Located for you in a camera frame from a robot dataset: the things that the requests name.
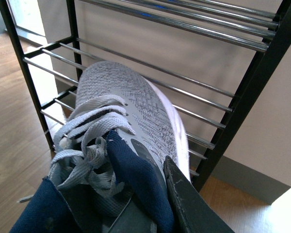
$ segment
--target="hardwood floor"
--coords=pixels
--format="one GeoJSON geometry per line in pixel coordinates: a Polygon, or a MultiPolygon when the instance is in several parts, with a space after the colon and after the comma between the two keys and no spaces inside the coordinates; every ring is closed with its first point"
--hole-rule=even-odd
{"type": "MultiPolygon", "coordinates": [[[[0,35],[0,233],[18,219],[26,204],[17,200],[35,192],[50,158],[10,39],[0,35]]],[[[201,195],[237,233],[291,232],[291,223],[282,217],[289,210],[274,209],[215,178],[207,181],[201,195]]]]}

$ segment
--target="shoe rack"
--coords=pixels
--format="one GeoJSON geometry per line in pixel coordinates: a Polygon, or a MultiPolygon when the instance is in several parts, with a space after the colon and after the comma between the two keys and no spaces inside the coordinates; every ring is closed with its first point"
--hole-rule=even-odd
{"type": "Polygon", "coordinates": [[[153,77],[144,76],[158,86],[185,95],[191,98],[192,101],[204,103],[209,107],[219,109],[224,113],[224,116],[220,121],[215,121],[211,118],[205,117],[203,113],[195,113],[186,109],[185,106],[174,104],[174,107],[178,111],[182,114],[191,116],[194,121],[200,121],[203,124],[209,124],[216,128],[212,140],[206,140],[199,135],[195,135],[189,131],[187,132],[190,145],[190,156],[198,161],[197,169],[191,170],[192,183],[196,190],[200,191],[291,44],[291,0],[283,0],[277,12],[273,13],[227,4],[216,0],[79,1],[255,51],[251,64],[239,83],[237,91],[231,93],[180,73],[102,47],[101,45],[96,44],[95,41],[87,41],[80,38],[77,27],[75,1],[67,0],[66,3],[71,36],[39,47],[34,51],[24,53],[16,33],[8,3],[6,0],[0,0],[0,11],[51,150],[54,150],[53,141],[45,117],[50,117],[59,123],[62,122],[46,113],[45,110],[55,103],[58,103],[69,110],[73,110],[71,106],[67,106],[61,100],[68,95],[75,95],[74,91],[78,86],[78,81],[76,80],[78,79],[67,77],[55,70],[47,69],[33,62],[32,58],[40,54],[48,54],[49,56],[66,63],[67,66],[74,66],[77,71],[77,77],[79,78],[82,71],[86,69],[82,64],[81,55],[99,60],[99,58],[94,54],[90,54],[87,51],[80,49],[80,44],[86,44],[99,50],[106,51],[114,56],[128,59],[162,73],[174,76],[183,82],[189,82],[192,85],[200,86],[208,91],[229,97],[230,104],[224,106],[205,99],[196,93],[188,93],[174,85],[156,80],[153,77]],[[178,17],[188,18],[190,20],[184,21],[178,19],[178,17]],[[199,26],[200,22],[215,25],[216,28],[228,28],[231,33],[222,33],[217,29],[215,30],[199,26]],[[74,52],[74,60],[71,61],[55,54],[53,50],[59,47],[72,50],[74,52]],[[56,79],[69,83],[71,87],[54,97],[51,101],[40,104],[36,89],[33,85],[29,65],[38,67],[54,75],[56,79]],[[196,150],[196,148],[203,148],[203,152],[201,153],[200,150],[196,150]]]}

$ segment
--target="navy blue fabric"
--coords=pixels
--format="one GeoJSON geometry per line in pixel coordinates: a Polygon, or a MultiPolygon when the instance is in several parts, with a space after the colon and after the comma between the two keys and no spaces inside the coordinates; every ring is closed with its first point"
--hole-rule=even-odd
{"type": "Polygon", "coordinates": [[[107,152],[117,182],[129,183],[162,233],[171,233],[174,216],[153,166],[137,156],[114,130],[107,137],[107,152]]]}
{"type": "Polygon", "coordinates": [[[45,177],[10,233],[81,233],[63,196],[45,177]]]}

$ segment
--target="wall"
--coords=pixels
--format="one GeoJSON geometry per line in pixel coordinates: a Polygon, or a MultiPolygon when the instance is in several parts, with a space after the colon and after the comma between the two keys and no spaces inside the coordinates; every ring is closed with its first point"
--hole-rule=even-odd
{"type": "MultiPolygon", "coordinates": [[[[235,1],[235,3],[276,12],[280,1],[255,0],[235,1]]],[[[39,1],[48,39],[51,37],[50,34],[53,35],[52,39],[59,39],[59,35],[69,32],[64,5],[63,0],[56,1],[56,3],[50,0],[39,1]],[[50,2],[53,7],[49,9],[47,4],[50,2]]],[[[231,92],[235,92],[254,55],[253,51],[247,49],[86,3],[76,1],[76,8],[81,38],[231,92]]],[[[229,98],[192,87],[191,84],[179,82],[168,75],[150,69],[144,69],[133,62],[114,58],[114,56],[109,56],[89,46],[81,48],[100,55],[104,59],[122,62],[145,75],[155,76],[171,84],[176,83],[177,86],[181,86],[189,92],[198,93],[221,104],[228,104],[230,101],[229,98]]],[[[83,59],[83,62],[89,65],[93,61],[83,59]]],[[[67,66],[62,66],[62,63],[55,63],[53,66],[66,75],[74,72],[63,68],[67,66]]],[[[185,105],[189,110],[203,112],[215,120],[220,120],[223,115],[221,111],[211,110],[203,104],[196,104],[189,98],[172,94],[165,89],[163,91],[173,102],[185,105]]],[[[187,116],[181,116],[186,129],[202,135],[205,139],[211,139],[214,128],[192,121],[187,116]]],[[[291,48],[229,146],[225,156],[291,186],[291,48]]]]}

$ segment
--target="gray knit sneaker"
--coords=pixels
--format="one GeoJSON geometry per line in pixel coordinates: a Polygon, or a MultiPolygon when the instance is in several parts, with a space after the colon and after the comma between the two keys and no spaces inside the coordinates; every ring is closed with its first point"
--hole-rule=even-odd
{"type": "Polygon", "coordinates": [[[131,190],[116,182],[107,155],[106,133],[112,129],[137,155],[140,142],[162,177],[163,163],[169,155],[190,179],[185,130],[168,98],[128,67],[104,61],[83,72],[76,109],[55,135],[57,154],[49,177],[58,190],[89,184],[99,213],[113,217],[120,214],[131,190]]]}

